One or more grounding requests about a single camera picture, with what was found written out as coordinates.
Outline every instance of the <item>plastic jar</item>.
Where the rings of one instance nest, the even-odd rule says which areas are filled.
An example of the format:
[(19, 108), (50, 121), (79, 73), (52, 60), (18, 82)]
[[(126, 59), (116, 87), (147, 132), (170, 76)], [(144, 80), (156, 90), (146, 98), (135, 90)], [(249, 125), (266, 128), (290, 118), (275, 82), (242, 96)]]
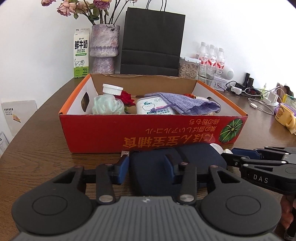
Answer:
[(195, 80), (199, 63), (199, 59), (180, 56), (178, 77)]

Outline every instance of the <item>pink rose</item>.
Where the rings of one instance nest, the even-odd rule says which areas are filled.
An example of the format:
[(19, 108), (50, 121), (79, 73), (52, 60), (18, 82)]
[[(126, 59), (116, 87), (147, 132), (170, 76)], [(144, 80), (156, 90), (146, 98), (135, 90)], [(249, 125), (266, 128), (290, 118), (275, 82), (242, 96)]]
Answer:
[(55, 2), (56, 0), (42, 0), (41, 1), (41, 5), (42, 6), (49, 6), (50, 4), (52, 4), (52, 2)]
[(76, 5), (76, 13), (83, 14), (83, 12), (87, 12), (87, 6), (85, 5), (84, 1), (80, 1)]
[(108, 9), (110, 6), (110, 2), (104, 2), (102, 0), (94, 0), (94, 5), (98, 9)]
[(70, 12), (75, 13), (76, 3), (64, 0), (57, 8), (57, 12), (64, 16), (71, 16)]

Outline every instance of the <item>green pumpkin illustration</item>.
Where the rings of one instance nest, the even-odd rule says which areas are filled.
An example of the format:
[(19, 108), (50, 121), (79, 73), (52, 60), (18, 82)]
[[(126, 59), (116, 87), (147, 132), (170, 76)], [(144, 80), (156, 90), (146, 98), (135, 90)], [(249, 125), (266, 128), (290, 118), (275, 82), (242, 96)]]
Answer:
[(220, 136), (219, 136), (219, 141), (221, 143), (226, 143), (226, 142), (231, 141), (239, 133), (241, 128), (242, 128), (242, 120), (241, 119), (232, 120), (221, 131)]

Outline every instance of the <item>white speaker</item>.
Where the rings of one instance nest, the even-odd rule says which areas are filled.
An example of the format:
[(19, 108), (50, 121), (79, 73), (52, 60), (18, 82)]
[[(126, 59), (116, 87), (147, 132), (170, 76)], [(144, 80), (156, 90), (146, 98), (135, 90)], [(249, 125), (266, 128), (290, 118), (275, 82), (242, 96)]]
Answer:
[(221, 77), (226, 80), (231, 80), (234, 76), (234, 71), (232, 68), (228, 66), (224, 66), (223, 73), (221, 74)]

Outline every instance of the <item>purple ceramic vase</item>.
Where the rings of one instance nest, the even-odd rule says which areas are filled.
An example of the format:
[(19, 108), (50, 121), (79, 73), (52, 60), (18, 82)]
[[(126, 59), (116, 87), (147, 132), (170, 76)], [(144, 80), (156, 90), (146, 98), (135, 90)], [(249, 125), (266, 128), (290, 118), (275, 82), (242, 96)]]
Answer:
[(114, 57), (119, 54), (119, 25), (96, 24), (92, 27), (90, 56), (94, 57), (92, 72), (114, 74)]

